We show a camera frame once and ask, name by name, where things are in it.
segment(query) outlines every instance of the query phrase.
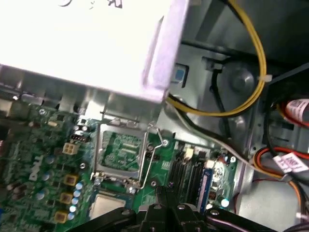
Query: motherboard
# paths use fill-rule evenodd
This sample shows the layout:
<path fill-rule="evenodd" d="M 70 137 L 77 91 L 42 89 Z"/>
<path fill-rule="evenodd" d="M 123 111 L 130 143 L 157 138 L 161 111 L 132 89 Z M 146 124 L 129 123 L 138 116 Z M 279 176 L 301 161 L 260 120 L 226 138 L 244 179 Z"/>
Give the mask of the motherboard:
<path fill-rule="evenodd" d="M 0 119 L 0 232 L 65 232 L 155 188 L 228 209 L 236 159 L 220 148 L 15 101 Z"/>

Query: yellow wire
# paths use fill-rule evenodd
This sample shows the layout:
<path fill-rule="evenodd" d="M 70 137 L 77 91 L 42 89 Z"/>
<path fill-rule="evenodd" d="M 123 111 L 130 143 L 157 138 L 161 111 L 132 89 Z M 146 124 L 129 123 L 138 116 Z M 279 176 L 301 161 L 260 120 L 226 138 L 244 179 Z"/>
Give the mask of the yellow wire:
<path fill-rule="evenodd" d="M 249 19 L 249 17 L 247 16 L 247 14 L 238 6 L 235 0 L 228 0 L 228 2 L 235 9 L 235 11 L 239 14 L 241 20 L 243 21 L 243 24 L 245 25 L 252 39 L 256 52 L 257 52 L 257 57 L 258 57 L 259 66 L 260 66 L 260 77 L 265 76 L 267 73 L 265 53 L 263 50 L 262 43 L 254 29 L 254 26 L 251 20 Z M 232 116 L 232 115 L 243 112 L 244 110 L 249 108 L 251 105 L 253 105 L 255 101 L 260 97 L 263 91 L 264 85 L 265 85 L 264 80 L 260 79 L 252 95 L 242 105 L 240 105 L 236 109 L 229 111 L 229 112 L 215 113 L 215 112 L 205 112 L 205 111 L 200 111 L 196 109 L 191 109 L 190 107 L 187 107 L 181 102 L 175 101 L 170 97 L 167 98 L 167 101 L 171 103 L 173 106 L 175 106 L 176 108 L 184 112 L 192 113 L 192 114 L 199 115 L 199 116 L 216 116 L 216 117 Z"/>
<path fill-rule="evenodd" d="M 278 175 L 278 174 L 275 174 L 275 173 L 271 173 L 271 172 L 268 172 L 264 169 L 262 169 L 255 161 L 255 156 L 257 155 L 257 153 L 254 155 L 254 158 L 253 158 L 253 164 L 254 166 L 259 169 L 261 172 L 263 172 L 264 174 L 266 175 L 269 175 L 273 178 L 278 178 L 278 179 L 282 179 L 283 178 L 283 175 Z M 297 199 L 298 199 L 298 204 L 299 204 L 299 207 L 301 207 L 301 196 L 300 196 L 300 192 L 299 192 L 299 189 L 298 187 L 296 186 L 296 184 L 293 182 L 293 181 L 289 181 L 289 185 L 294 189 L 295 193 L 296 193 L 296 196 L 297 196 Z"/>
<path fill-rule="evenodd" d="M 285 116 L 284 116 L 279 104 L 276 104 L 276 108 L 279 111 L 279 114 L 285 119 Z"/>

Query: blue ram slot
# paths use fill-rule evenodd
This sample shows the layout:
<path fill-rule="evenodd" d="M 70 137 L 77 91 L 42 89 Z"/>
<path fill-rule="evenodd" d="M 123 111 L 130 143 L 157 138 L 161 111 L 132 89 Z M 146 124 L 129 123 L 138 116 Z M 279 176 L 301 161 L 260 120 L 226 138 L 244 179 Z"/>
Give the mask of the blue ram slot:
<path fill-rule="evenodd" d="M 203 175 L 199 184 L 199 193 L 197 198 L 197 210 L 204 213 L 206 209 L 209 190 L 211 188 L 212 169 L 203 169 Z"/>

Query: dell logo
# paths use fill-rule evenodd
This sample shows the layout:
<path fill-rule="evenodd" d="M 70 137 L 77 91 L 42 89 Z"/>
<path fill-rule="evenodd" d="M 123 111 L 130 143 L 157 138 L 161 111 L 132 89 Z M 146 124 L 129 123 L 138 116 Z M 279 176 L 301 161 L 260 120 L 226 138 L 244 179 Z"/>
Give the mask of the dell logo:
<path fill-rule="evenodd" d="M 122 9 L 122 0 L 107 0 L 109 6 L 114 6 L 116 8 Z"/>

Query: cable tie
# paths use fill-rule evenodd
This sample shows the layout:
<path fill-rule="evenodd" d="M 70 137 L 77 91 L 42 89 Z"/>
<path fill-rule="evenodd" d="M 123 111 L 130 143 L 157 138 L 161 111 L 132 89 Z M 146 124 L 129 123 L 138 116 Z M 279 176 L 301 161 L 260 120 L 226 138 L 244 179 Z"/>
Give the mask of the cable tie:
<path fill-rule="evenodd" d="M 259 80 L 265 81 L 265 82 L 271 82 L 272 80 L 272 75 L 267 74 L 265 76 L 259 76 Z"/>
<path fill-rule="evenodd" d="M 289 175 L 288 173 L 285 174 L 282 178 L 281 181 L 283 182 L 290 182 L 293 178 L 291 177 L 291 175 Z"/>

